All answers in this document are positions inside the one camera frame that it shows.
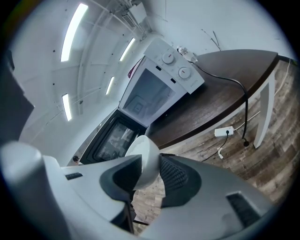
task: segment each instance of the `wooden floor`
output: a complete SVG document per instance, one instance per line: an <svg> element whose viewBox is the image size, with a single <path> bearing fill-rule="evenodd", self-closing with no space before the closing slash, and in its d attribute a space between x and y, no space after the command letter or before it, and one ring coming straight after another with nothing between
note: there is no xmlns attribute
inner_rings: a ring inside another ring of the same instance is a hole
<svg viewBox="0 0 300 240"><path fill-rule="evenodd" d="M276 90L286 74L288 63L280 61L275 68ZM300 156L300 104L299 69L290 65L285 83L275 96L274 108L267 134L258 149L253 146L259 115L248 122L246 138L250 146L244 147L241 135L243 127L229 136L223 147L220 159L218 154L206 161L226 168L251 183L267 195L275 204L285 197L296 173ZM249 104L249 117L259 111L259 101ZM244 112L240 112L220 127L237 128L243 123ZM224 143L225 137L214 136L211 131L193 140L185 141L168 148L165 153L173 153L197 161L209 157L217 147ZM136 191L132 202L137 216L151 223L160 213L160 204L165 196L163 181L160 177L150 187ZM146 226L134 224L138 235Z"/></svg>

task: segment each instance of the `white table leg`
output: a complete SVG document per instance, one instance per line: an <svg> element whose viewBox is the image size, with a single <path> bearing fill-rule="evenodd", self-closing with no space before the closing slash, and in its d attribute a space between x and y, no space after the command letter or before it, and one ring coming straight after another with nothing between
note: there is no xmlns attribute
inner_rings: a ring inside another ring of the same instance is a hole
<svg viewBox="0 0 300 240"><path fill-rule="evenodd" d="M261 113L259 114L258 129L253 143L255 148L258 148L262 144L271 119L275 94L274 72L270 74L267 81L269 81L268 84L261 91Z"/></svg>

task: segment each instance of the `white microwave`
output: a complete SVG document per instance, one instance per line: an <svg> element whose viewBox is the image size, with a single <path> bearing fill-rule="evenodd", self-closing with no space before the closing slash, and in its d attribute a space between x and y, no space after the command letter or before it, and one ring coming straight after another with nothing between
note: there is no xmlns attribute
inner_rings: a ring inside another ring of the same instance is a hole
<svg viewBox="0 0 300 240"><path fill-rule="evenodd" d="M144 55L131 71L118 110L147 128L204 80L179 52L160 38L151 42Z"/></svg>

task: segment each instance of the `microwave window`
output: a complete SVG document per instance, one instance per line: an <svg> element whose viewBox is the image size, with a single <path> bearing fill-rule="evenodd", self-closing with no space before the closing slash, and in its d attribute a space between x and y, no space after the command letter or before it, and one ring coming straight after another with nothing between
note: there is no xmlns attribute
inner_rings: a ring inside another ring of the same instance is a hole
<svg viewBox="0 0 300 240"><path fill-rule="evenodd" d="M168 85L145 69L133 87L124 110L140 120L148 119L174 95Z"/></svg>
<svg viewBox="0 0 300 240"><path fill-rule="evenodd" d="M109 161L124 157L134 136L135 132L133 130L117 122L110 132L107 141L97 153L97 158Z"/></svg>

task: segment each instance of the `microwave knob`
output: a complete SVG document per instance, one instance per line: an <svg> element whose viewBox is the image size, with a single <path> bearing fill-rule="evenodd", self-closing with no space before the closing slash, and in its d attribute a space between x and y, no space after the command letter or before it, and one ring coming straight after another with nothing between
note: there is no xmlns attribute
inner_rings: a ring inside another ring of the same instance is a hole
<svg viewBox="0 0 300 240"><path fill-rule="evenodd" d="M166 52L166 53L164 53L162 58L163 58L163 62L165 64L170 64L174 61L173 53Z"/></svg>
<svg viewBox="0 0 300 240"><path fill-rule="evenodd" d="M178 74L181 78L186 79L191 75L191 71L187 67L182 67L179 69Z"/></svg>

